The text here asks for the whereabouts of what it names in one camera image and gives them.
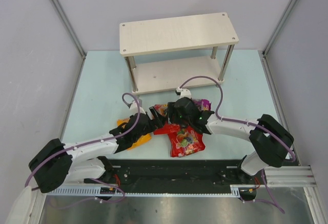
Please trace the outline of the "purple candy bag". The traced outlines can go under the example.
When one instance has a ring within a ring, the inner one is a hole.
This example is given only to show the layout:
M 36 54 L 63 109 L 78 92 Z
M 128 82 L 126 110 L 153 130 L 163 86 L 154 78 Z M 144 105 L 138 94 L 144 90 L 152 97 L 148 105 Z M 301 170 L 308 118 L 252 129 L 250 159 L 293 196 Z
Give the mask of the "purple candy bag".
M 200 111 L 211 111 L 211 103 L 207 99 L 192 99 Z

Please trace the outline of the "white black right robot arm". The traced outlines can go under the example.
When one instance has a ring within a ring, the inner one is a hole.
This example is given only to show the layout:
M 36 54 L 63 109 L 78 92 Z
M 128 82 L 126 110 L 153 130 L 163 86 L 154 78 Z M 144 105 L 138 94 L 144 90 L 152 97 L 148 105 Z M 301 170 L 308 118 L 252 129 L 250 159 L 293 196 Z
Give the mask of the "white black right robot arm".
M 293 136 L 272 116 L 264 114 L 255 121 L 224 118 L 217 111 L 200 111 L 192 99 L 183 97 L 169 103 L 169 122 L 190 126 L 199 134 L 227 135 L 248 141 L 254 152 L 245 156 L 238 166 L 243 175 L 254 176 L 267 166 L 280 168 L 291 150 Z

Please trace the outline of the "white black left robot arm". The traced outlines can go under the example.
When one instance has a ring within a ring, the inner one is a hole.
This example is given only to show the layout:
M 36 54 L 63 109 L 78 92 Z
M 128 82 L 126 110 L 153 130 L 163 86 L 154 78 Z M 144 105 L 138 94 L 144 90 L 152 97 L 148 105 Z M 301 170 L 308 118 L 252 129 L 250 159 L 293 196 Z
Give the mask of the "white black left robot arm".
M 59 138 L 50 140 L 29 162 L 37 189 L 49 193 L 63 183 L 99 179 L 108 172 L 107 156 L 133 147 L 141 137 L 153 133 L 167 123 L 167 112 L 150 107 L 150 114 L 136 107 L 127 122 L 118 125 L 92 141 L 69 146 Z

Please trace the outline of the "red candy bag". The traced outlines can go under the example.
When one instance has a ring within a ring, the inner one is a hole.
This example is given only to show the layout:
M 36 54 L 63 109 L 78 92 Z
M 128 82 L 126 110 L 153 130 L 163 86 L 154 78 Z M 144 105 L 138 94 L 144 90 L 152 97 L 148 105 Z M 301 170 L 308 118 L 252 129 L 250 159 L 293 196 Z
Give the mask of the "red candy bag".
M 167 104 L 154 105 L 153 109 L 159 121 L 159 126 L 157 126 L 156 130 L 153 132 L 154 135 L 170 134 L 180 130 L 179 125 L 169 123 Z
M 191 127 L 170 133 L 168 137 L 171 142 L 171 157 L 185 157 L 203 151 L 206 148 L 202 141 L 203 135 L 197 133 Z

